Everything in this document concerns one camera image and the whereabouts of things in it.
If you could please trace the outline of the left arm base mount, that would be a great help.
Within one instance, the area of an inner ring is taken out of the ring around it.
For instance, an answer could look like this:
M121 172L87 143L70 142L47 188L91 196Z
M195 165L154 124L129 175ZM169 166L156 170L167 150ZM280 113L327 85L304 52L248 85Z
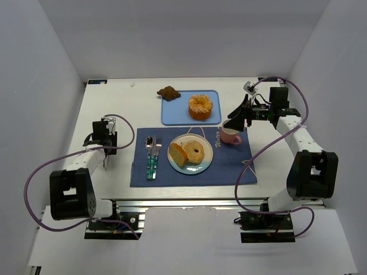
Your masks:
M103 218L109 222L88 222L84 239L94 240L134 240L142 235L146 209L129 206L122 201L112 201L113 214Z

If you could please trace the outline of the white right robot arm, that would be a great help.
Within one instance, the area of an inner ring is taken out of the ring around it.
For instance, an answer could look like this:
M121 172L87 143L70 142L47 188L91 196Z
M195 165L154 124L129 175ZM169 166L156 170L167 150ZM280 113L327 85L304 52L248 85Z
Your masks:
M269 102L260 104L249 90L243 102L228 116L226 129L244 131L254 120L269 121L289 146L294 160L286 187L267 199L268 212L286 213L306 201L320 201L334 194L338 156L327 152L311 137L300 113L290 108L288 88L272 87Z

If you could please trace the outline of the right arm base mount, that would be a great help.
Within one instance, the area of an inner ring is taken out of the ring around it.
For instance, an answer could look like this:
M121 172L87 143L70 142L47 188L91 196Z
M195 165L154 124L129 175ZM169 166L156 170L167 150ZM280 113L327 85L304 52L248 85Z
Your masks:
M239 225L242 243L295 242L289 211L281 214L255 214L240 209L233 223Z

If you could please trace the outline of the glazed ring doughnut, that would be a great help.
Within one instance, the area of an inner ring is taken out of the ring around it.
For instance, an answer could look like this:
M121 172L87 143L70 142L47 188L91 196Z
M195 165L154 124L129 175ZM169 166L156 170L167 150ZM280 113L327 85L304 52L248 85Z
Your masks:
M188 156L188 162L199 164L204 159L204 148L201 143L195 140L189 140L182 143L182 149Z

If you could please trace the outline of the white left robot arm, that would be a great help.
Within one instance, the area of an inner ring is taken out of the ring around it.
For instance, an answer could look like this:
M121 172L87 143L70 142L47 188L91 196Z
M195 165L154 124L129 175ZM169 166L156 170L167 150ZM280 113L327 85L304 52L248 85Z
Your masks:
M117 153L116 120L108 117L92 123L93 132L87 136L80 153L66 169L50 175L50 209L55 220L77 218L117 217L116 202L97 199L92 174L102 164L108 166L111 155Z

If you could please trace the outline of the yellow sponge cake slice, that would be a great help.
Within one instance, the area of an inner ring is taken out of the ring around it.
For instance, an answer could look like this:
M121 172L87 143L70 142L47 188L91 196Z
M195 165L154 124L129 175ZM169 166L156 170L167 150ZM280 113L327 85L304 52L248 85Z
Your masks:
M169 155L179 167L183 167L188 162L187 153L177 143L169 145Z

